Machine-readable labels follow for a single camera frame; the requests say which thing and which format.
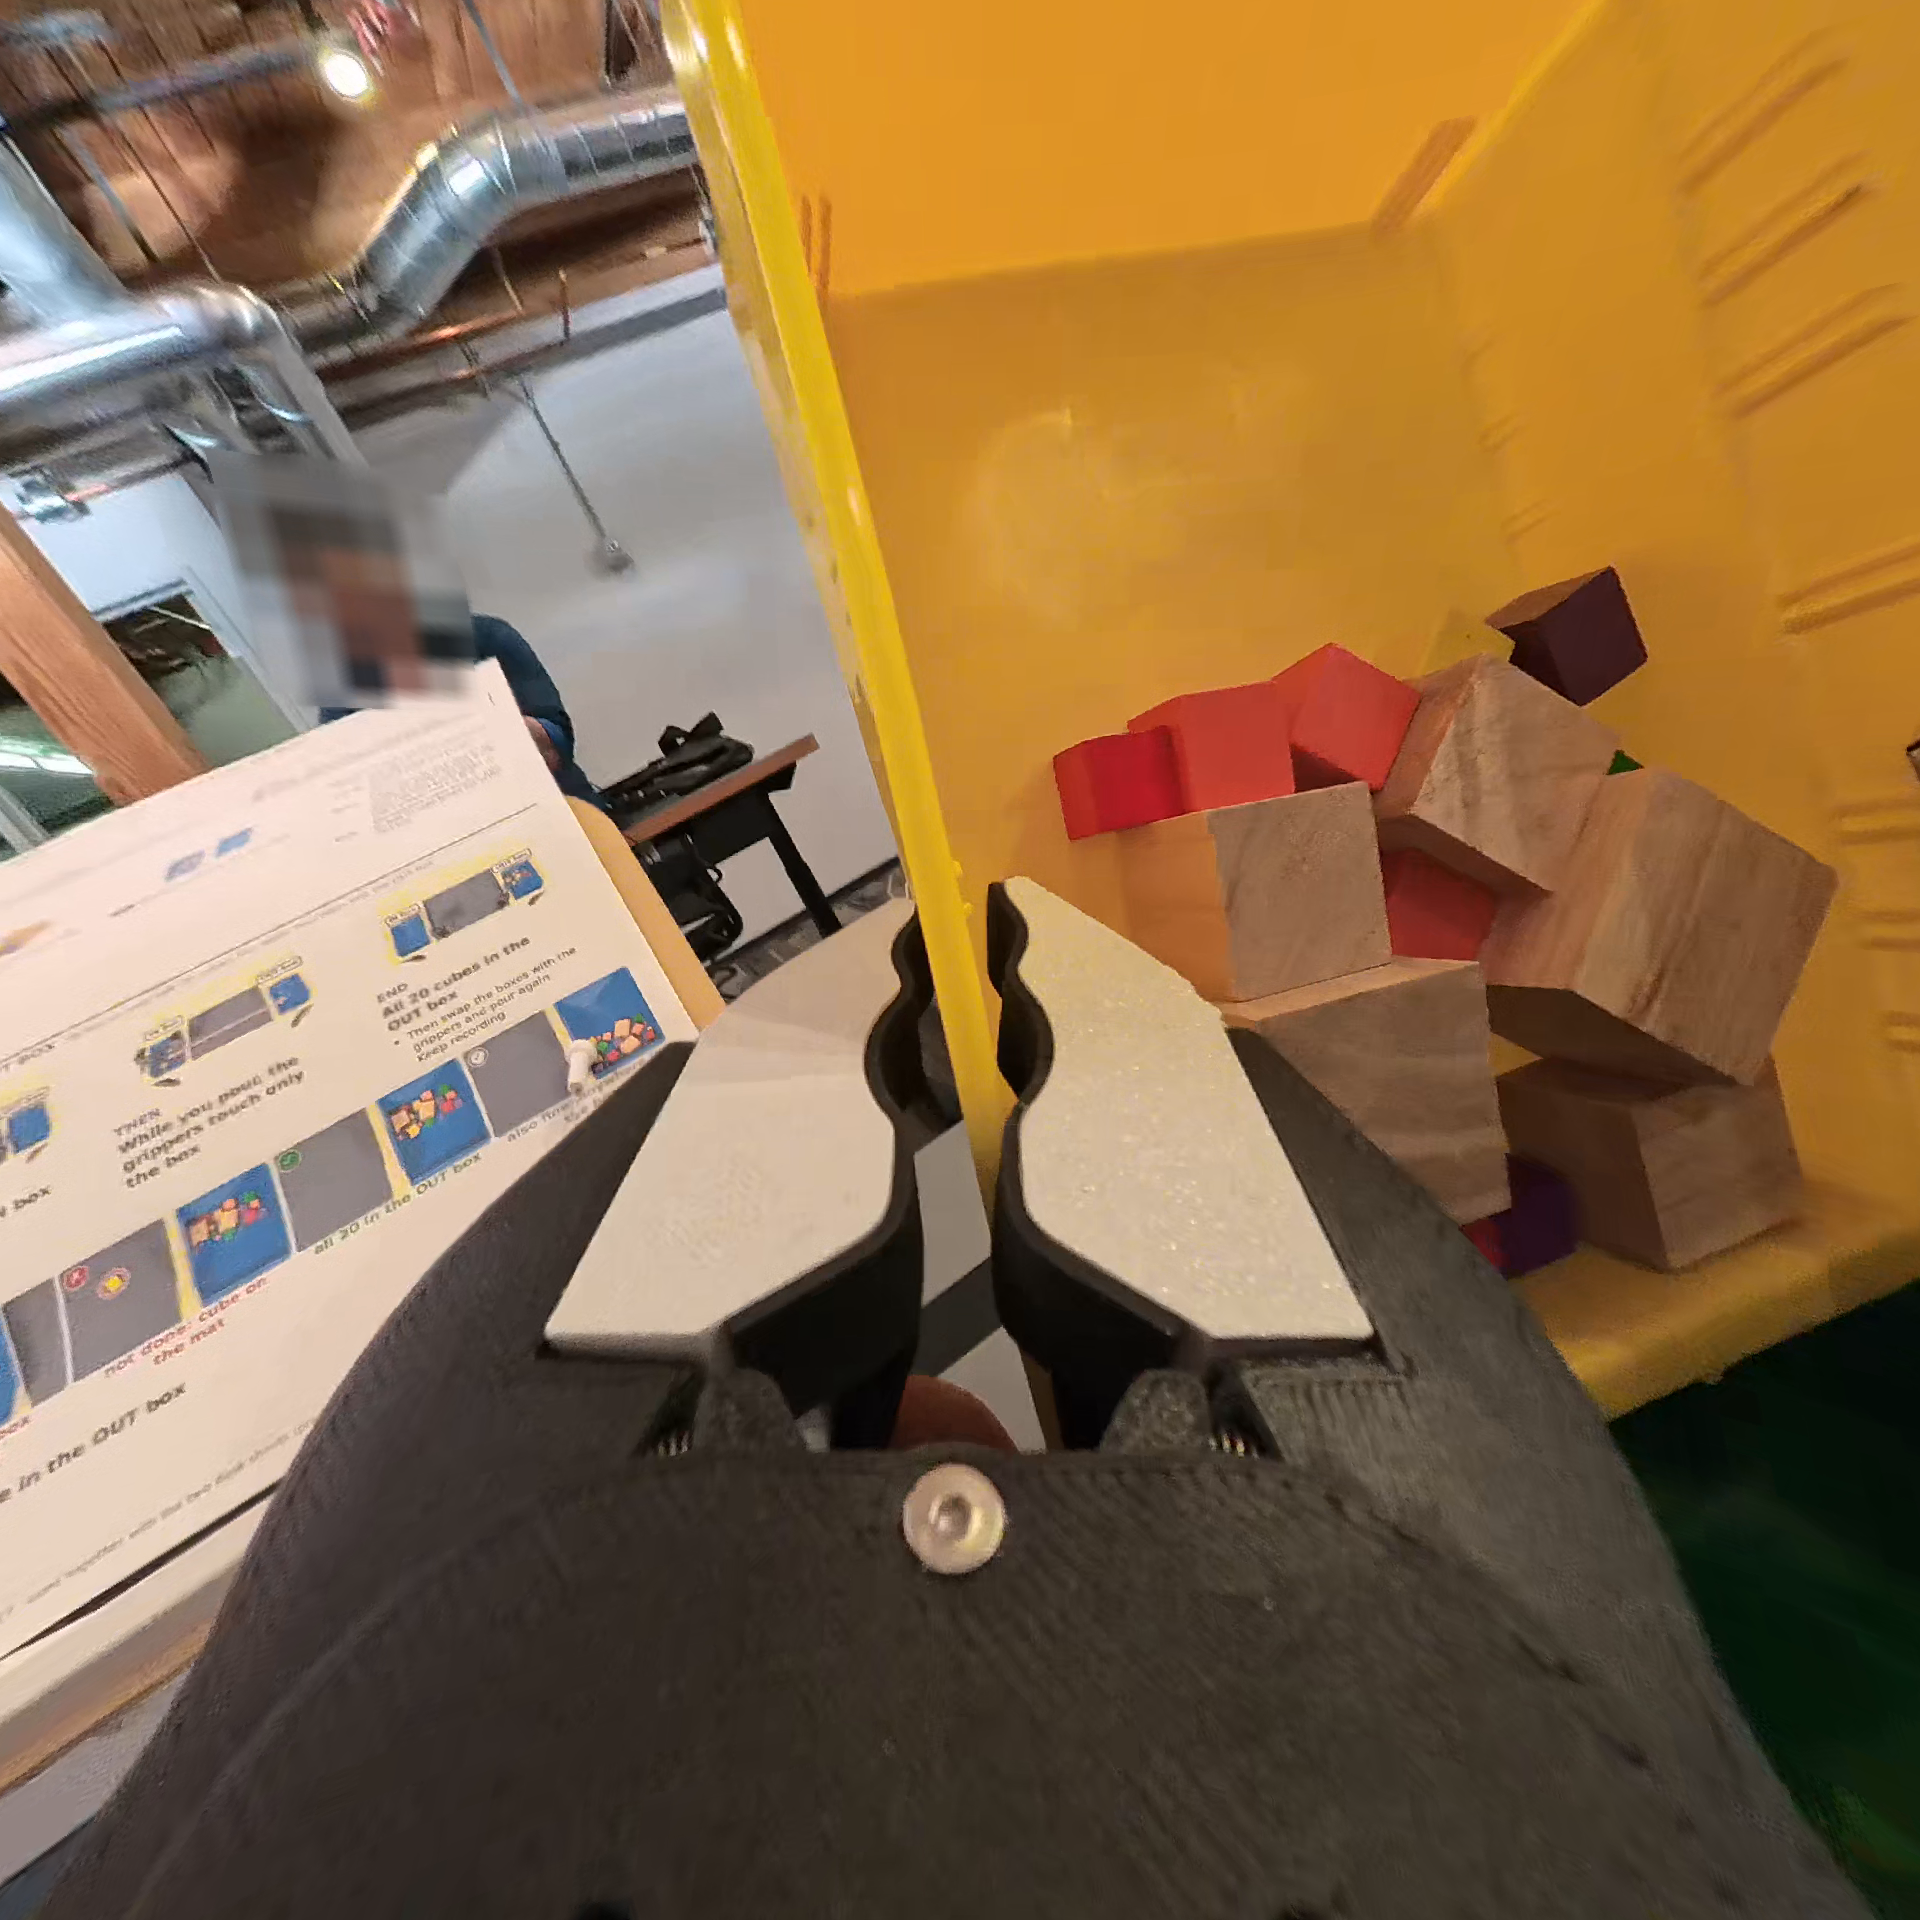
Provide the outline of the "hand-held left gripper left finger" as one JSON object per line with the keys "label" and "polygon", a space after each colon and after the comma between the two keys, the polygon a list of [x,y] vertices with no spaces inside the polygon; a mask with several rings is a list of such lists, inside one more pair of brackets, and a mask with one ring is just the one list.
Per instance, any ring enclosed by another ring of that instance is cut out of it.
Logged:
{"label": "hand-held left gripper left finger", "polygon": [[918,1317],[917,1149],[890,1084],[918,1039],[918,917],[890,901],[699,1035],[545,1344],[568,1359],[880,1365]]}

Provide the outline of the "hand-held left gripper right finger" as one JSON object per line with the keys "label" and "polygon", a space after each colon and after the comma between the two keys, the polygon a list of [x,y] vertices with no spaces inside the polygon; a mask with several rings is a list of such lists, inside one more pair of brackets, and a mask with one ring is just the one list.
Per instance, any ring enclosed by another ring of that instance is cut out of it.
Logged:
{"label": "hand-held left gripper right finger", "polygon": [[1210,1000],[1030,879],[989,891],[998,1313],[1035,1360],[1356,1353],[1377,1325]]}

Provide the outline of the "pile of wooden cubes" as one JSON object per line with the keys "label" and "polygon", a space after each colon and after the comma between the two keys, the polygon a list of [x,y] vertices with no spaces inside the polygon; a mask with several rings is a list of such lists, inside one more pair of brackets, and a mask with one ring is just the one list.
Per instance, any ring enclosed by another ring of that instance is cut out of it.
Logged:
{"label": "pile of wooden cubes", "polygon": [[1803,1203],[1772,1052],[1836,876],[1658,767],[1604,776],[1648,658],[1614,567],[1419,679],[1323,645],[1052,760],[1128,929],[1509,1276],[1681,1274]]}

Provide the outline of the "green plastic box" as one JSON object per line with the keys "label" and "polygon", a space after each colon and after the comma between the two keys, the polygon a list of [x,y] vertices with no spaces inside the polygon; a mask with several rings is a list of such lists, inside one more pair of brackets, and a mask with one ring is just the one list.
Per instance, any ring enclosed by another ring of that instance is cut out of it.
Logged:
{"label": "green plastic box", "polygon": [[1875,1915],[1917,1915],[1917,1285],[1612,1421],[1722,1673]]}

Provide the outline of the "yellow plastic box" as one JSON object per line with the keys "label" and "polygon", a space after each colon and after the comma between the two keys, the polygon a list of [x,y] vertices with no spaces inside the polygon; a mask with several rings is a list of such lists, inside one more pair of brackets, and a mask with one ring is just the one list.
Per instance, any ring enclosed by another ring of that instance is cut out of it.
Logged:
{"label": "yellow plastic box", "polygon": [[662,5],[736,325],[929,929],[1118,915],[1049,760],[1610,565],[1600,716],[1833,864],[1808,1212],[1525,1283],[1621,1412],[1916,1281],[1916,5]]}

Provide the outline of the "person's left hand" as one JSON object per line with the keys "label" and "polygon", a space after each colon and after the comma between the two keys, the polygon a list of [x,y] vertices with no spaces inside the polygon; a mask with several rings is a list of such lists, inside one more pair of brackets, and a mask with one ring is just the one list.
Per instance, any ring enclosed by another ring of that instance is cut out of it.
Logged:
{"label": "person's left hand", "polygon": [[902,1380],[888,1448],[893,1452],[963,1448],[1020,1455],[1017,1440],[987,1401],[960,1384],[921,1375]]}

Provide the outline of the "black office chair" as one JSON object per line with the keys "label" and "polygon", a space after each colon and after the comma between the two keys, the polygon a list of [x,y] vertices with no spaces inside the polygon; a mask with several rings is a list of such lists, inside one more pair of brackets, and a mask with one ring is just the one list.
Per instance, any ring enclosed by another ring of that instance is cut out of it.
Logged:
{"label": "black office chair", "polygon": [[636,843],[632,851],[696,959],[710,970],[746,929],[718,868],[701,858],[686,832]]}

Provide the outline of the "brown table black legs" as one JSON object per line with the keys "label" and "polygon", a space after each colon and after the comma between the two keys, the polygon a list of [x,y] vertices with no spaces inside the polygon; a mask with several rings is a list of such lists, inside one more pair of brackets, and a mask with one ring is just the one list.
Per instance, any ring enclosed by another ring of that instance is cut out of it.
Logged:
{"label": "brown table black legs", "polygon": [[768,845],[800,901],[805,922],[829,939],[841,922],[777,804],[818,746],[817,736],[805,733],[686,796],[645,810],[628,808],[614,816],[614,827],[638,852],[684,841],[710,873],[749,849]]}

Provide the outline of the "black bag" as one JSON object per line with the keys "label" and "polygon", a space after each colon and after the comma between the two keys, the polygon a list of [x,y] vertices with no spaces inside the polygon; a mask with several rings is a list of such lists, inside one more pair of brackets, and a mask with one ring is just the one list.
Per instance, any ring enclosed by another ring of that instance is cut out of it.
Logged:
{"label": "black bag", "polygon": [[598,804],[614,825],[625,827],[746,770],[752,761],[755,748],[724,732],[720,716],[709,712],[691,728],[665,728],[656,757],[638,773],[603,786]]}

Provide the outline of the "printed instruction sheet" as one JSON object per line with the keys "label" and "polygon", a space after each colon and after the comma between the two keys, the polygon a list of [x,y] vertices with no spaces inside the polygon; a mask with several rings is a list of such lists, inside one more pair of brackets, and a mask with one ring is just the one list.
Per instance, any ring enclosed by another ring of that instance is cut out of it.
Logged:
{"label": "printed instruction sheet", "polygon": [[494,672],[4,867],[3,1647],[284,1474],[691,1013]]}

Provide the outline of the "hanging ceiling fixture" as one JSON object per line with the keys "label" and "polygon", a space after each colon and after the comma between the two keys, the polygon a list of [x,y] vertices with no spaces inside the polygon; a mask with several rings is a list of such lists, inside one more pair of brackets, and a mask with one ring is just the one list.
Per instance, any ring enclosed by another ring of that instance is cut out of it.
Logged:
{"label": "hanging ceiling fixture", "polygon": [[613,538],[603,514],[597,511],[586,488],[586,480],[578,476],[573,463],[569,460],[560,435],[555,433],[553,424],[549,424],[532,383],[526,376],[515,376],[509,386],[518,407],[528,413],[528,418],[532,418],[536,431],[542,444],[547,445],[547,452],[550,455],[555,469],[560,472],[560,480],[592,538],[590,567],[603,578],[620,578],[625,573],[632,573],[633,554],[628,554],[628,549]]}

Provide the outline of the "wooden ceiling beam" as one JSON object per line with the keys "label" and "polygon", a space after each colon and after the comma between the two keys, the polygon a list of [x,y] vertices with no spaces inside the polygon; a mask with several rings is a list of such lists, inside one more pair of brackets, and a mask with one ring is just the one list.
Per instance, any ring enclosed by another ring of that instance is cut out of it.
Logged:
{"label": "wooden ceiling beam", "polygon": [[113,804],[203,777],[209,761],[86,613],[37,541],[3,513],[3,675],[92,770]]}

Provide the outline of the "silver air duct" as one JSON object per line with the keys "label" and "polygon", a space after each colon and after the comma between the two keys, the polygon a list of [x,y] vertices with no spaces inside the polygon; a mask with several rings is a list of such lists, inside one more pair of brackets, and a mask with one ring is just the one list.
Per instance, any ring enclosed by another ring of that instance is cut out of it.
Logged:
{"label": "silver air duct", "polygon": [[668,87],[485,115],[420,149],[344,271],[259,295],[218,280],[129,289],[41,180],[10,161],[4,297],[27,322],[4,330],[4,472],[102,431],[156,431],[220,369],[237,372],[298,445],[352,460],[315,355],[414,335],[523,216],[697,170],[688,115]]}

